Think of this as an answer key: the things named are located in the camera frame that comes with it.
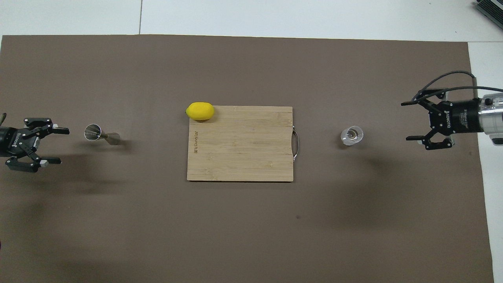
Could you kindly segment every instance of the cutting board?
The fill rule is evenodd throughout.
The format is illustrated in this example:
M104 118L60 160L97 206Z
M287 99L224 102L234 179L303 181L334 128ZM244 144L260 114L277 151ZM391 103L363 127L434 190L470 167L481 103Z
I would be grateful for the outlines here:
M190 119L187 180L293 181L292 107L214 106Z

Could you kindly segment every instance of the black vent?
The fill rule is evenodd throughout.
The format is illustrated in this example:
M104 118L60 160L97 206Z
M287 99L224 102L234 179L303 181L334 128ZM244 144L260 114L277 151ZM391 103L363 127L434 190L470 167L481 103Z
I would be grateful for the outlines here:
M503 10L491 0L478 0L476 6L482 14L503 29Z

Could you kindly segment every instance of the white table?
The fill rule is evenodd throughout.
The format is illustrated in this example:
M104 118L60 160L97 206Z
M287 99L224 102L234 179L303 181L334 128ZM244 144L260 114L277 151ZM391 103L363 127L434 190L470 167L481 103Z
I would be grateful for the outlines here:
M190 34L466 41L478 84L503 88L503 30L473 0L3 0L10 34ZM479 134L494 281L503 283L503 147Z

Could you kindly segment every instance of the lemon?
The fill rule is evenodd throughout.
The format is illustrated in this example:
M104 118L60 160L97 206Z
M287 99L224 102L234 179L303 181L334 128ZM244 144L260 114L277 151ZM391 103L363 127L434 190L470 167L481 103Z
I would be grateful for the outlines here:
M215 108L208 102L194 102L187 107L185 113L194 120L208 120L215 114Z

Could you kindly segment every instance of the metal jigger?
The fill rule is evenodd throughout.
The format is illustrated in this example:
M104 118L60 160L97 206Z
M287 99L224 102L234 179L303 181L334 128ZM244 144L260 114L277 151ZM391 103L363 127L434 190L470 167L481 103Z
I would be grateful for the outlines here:
M121 136L118 133L103 133L100 126L96 124L91 124L86 127L84 130L84 137L91 142L104 138L111 146L116 146L121 141Z

